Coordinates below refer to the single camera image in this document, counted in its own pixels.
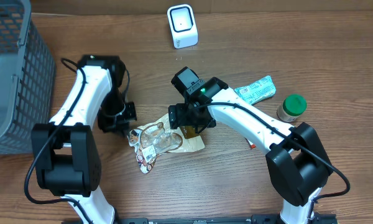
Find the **beige cookie bag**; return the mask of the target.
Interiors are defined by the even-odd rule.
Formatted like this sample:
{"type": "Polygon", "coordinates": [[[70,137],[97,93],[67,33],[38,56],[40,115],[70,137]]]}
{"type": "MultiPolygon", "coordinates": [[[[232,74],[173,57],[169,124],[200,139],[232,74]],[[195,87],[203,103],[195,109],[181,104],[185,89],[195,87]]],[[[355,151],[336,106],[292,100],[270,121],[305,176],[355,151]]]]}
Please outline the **beige cookie bag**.
{"type": "Polygon", "coordinates": [[[196,152],[205,148],[200,135],[191,127],[171,129],[168,114],[127,134],[142,173],[148,174],[157,158],[166,153],[196,152]]]}

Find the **teal snack packet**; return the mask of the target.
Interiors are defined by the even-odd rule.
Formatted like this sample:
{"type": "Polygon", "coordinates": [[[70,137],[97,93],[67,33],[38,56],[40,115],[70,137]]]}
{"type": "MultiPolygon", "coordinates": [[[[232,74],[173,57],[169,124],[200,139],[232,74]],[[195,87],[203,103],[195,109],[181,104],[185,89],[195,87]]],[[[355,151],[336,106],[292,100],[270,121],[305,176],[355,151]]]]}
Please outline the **teal snack packet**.
{"type": "Polygon", "coordinates": [[[276,87],[271,76],[266,76],[247,86],[235,88],[234,91],[246,103],[254,105],[262,100],[273,97],[276,87]]]}

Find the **green lid jar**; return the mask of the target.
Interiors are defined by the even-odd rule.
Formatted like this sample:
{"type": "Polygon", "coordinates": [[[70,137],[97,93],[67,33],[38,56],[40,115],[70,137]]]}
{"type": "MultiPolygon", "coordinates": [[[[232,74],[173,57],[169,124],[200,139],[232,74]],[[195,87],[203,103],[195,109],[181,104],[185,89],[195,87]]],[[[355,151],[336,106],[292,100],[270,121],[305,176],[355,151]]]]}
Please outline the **green lid jar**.
{"type": "Polygon", "coordinates": [[[286,123],[295,121],[307,108],[304,97],[298,94],[289,95],[277,108],[277,116],[286,123]]]}

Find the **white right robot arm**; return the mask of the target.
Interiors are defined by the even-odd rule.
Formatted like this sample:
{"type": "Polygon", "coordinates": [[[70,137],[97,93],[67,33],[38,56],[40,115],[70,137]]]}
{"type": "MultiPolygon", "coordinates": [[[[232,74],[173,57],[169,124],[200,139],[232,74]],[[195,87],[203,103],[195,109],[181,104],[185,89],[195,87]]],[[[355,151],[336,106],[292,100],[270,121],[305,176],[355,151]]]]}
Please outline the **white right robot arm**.
{"type": "Polygon", "coordinates": [[[332,174],[329,157],[316,131],[306,123],[294,127],[246,103],[225,82],[207,82],[188,67],[172,85],[184,103],[169,106],[171,129],[191,126],[199,134],[217,122],[233,128],[265,156],[270,180],[283,198],[278,214],[255,214],[252,223],[337,223],[335,215],[314,212],[321,189],[332,174]]]}

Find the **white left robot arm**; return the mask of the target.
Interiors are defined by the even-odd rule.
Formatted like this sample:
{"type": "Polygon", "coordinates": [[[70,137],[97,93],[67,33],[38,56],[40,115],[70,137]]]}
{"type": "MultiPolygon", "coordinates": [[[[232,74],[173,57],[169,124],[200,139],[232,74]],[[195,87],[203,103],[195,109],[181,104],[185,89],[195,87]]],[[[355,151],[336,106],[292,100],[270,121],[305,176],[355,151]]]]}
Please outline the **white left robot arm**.
{"type": "Polygon", "coordinates": [[[62,64],[76,75],[66,101],[48,123],[31,132],[34,160],[25,176],[24,194],[34,204],[69,203],[79,223],[120,223],[99,183],[101,160],[93,126],[126,136],[136,107],[120,91],[130,74],[118,56],[83,55],[62,64]]]}

